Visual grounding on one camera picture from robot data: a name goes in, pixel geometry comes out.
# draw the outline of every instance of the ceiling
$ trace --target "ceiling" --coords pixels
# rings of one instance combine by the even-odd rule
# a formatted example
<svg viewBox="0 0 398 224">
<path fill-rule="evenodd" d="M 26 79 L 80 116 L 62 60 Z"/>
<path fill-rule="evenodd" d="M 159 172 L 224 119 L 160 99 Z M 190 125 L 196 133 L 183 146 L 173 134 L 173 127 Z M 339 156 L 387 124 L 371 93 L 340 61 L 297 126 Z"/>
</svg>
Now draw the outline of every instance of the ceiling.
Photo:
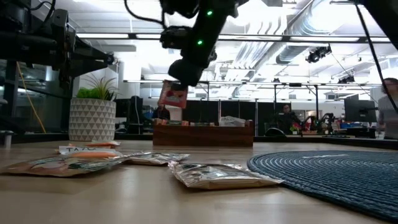
<svg viewBox="0 0 398 224">
<path fill-rule="evenodd" d="M 294 24 L 292 19 L 308 4 L 309 0 L 284 1 L 285 4 L 280 9 L 267 7 L 261 0 L 250 0 L 239 8 L 237 19 L 228 18 L 222 33 L 272 35 L 289 32 L 289 29 L 286 29 L 290 27 L 289 23 Z M 327 0 L 315 0 L 315 2 L 317 1 L 326 2 Z M 41 0 L 32 0 L 34 6 L 39 2 Z M 140 16 L 160 19 L 161 7 L 158 1 L 131 0 L 130 4 L 131 9 Z M 81 33 L 160 33 L 162 31 L 158 24 L 140 21 L 129 15 L 122 0 L 61 0 L 57 1 L 56 8 L 68 10 L 70 25 Z M 342 36 L 364 35 L 354 6 L 329 5 L 329 2 L 327 2 L 327 4 L 318 8 L 320 9 L 312 11 L 312 16 L 317 19 L 310 20 L 310 25 L 316 27 L 314 33 Z M 48 9 L 43 7 L 41 11 L 37 12 L 36 16 L 44 18 L 47 12 Z M 307 16 L 307 14 L 308 12 L 304 11 L 303 16 Z M 382 30 L 365 9 L 363 9 L 363 14 L 371 35 L 384 36 Z M 189 20 L 174 14 L 172 16 L 166 15 L 165 21 L 168 26 L 192 26 L 195 18 Z M 139 58 L 142 65 L 142 75 L 145 79 L 168 78 L 169 65 L 180 58 L 178 50 L 163 49 L 156 40 L 91 40 L 90 44 L 100 50 L 109 49 L 112 46 L 128 47 L 134 45 L 136 47 L 135 52 L 124 52 L 123 55 L 128 58 L 128 55 L 131 54 Z M 331 44 L 333 55 L 328 55 L 318 63 L 312 64 L 307 63 L 305 57 L 314 46 L 306 46 L 288 64 L 283 65 L 276 64 L 275 58 L 272 58 L 270 51 L 275 46 L 276 44 L 271 42 L 218 42 L 216 44 L 217 61 L 206 69 L 209 74 L 204 75 L 203 79 L 240 81 L 246 77 L 250 81 L 271 82 L 273 78 L 277 77 L 282 82 L 336 83 L 339 77 L 346 74 L 345 70 L 351 72 L 350 69 L 352 69 L 357 82 L 379 82 L 378 76 L 375 76 L 377 74 L 372 72 L 374 63 L 367 44 Z M 397 50 L 391 44 L 377 44 L 375 48 L 381 62 L 386 61 L 387 58 L 398 57 Z M 246 57 L 240 58 L 239 56 L 244 53 L 245 49 Z M 233 69 L 238 66 L 243 66 L 246 70 Z M 250 70 L 253 70 L 253 74 L 248 75 Z M 262 90 L 258 88 L 250 89 L 248 96 L 261 94 L 258 93 L 259 91 Z"/>
</svg>

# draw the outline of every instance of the white plant pot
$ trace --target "white plant pot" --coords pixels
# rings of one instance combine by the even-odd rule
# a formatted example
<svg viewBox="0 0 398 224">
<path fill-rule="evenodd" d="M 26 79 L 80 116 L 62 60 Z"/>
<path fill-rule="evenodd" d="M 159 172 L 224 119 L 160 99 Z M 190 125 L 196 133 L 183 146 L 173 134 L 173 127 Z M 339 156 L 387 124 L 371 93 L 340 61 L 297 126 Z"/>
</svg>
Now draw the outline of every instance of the white plant pot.
<svg viewBox="0 0 398 224">
<path fill-rule="evenodd" d="M 69 140 L 113 140 L 115 116 L 116 103 L 113 101 L 73 98 L 70 102 Z"/>
</svg>

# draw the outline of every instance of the person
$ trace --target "person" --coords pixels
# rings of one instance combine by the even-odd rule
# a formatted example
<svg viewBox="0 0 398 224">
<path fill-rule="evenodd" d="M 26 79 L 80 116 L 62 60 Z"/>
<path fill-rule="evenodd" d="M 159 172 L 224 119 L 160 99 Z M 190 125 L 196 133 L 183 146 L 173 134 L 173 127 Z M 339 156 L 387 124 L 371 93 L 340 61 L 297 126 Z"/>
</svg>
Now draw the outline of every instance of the person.
<svg viewBox="0 0 398 224">
<path fill-rule="evenodd" d="M 283 131 L 285 134 L 292 134 L 290 128 L 293 126 L 293 122 L 298 124 L 301 123 L 301 120 L 296 116 L 294 112 L 290 111 L 289 105 L 284 105 L 283 107 L 283 114 L 279 116 L 279 129 Z"/>
<path fill-rule="evenodd" d="M 398 79 L 385 78 L 384 82 L 395 104 L 398 105 Z M 379 100 L 379 124 L 385 130 L 384 139 L 398 140 L 398 114 L 387 95 Z"/>
<path fill-rule="evenodd" d="M 166 109 L 165 105 L 159 105 L 154 113 L 152 114 L 152 118 L 166 119 L 170 120 L 170 111 Z"/>
</svg>

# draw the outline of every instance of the yellow cable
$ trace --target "yellow cable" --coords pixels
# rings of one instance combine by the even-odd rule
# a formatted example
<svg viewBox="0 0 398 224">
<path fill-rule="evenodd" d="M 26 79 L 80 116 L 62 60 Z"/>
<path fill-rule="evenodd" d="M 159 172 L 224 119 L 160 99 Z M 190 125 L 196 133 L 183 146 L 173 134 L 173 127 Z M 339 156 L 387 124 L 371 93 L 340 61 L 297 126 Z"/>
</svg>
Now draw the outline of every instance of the yellow cable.
<svg viewBox="0 0 398 224">
<path fill-rule="evenodd" d="M 29 96 L 29 93 L 27 92 L 27 88 L 26 88 L 26 85 L 25 85 L 25 80 L 24 80 L 24 77 L 22 76 L 21 68 L 19 67 L 19 63 L 18 63 L 18 62 L 17 62 L 17 68 L 18 68 L 19 75 L 21 76 L 21 79 L 22 79 L 22 84 L 24 85 L 24 88 L 25 88 L 25 91 L 26 91 L 27 99 L 29 100 L 30 106 L 32 107 L 33 112 L 35 113 L 36 118 L 37 118 L 37 120 L 39 121 L 40 126 L 42 127 L 42 130 L 43 130 L 43 132 L 44 132 L 44 134 L 45 134 L 45 133 L 47 133 L 47 132 L 45 132 L 45 128 L 44 128 L 44 126 L 43 126 L 42 120 L 41 120 L 41 119 L 39 118 L 39 116 L 37 115 L 36 110 L 35 110 L 35 107 L 33 106 L 32 100 L 30 100 L 30 96 Z"/>
</svg>

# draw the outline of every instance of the blue woven mat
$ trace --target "blue woven mat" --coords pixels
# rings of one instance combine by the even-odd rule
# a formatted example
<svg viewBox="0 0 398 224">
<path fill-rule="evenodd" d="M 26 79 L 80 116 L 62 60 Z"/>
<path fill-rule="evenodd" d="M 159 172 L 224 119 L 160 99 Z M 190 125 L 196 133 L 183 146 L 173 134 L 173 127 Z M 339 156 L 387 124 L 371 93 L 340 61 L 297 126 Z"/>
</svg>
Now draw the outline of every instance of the blue woven mat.
<svg viewBox="0 0 398 224">
<path fill-rule="evenodd" d="M 254 156 L 248 167 L 292 190 L 398 223 L 398 153 L 278 152 Z"/>
</svg>

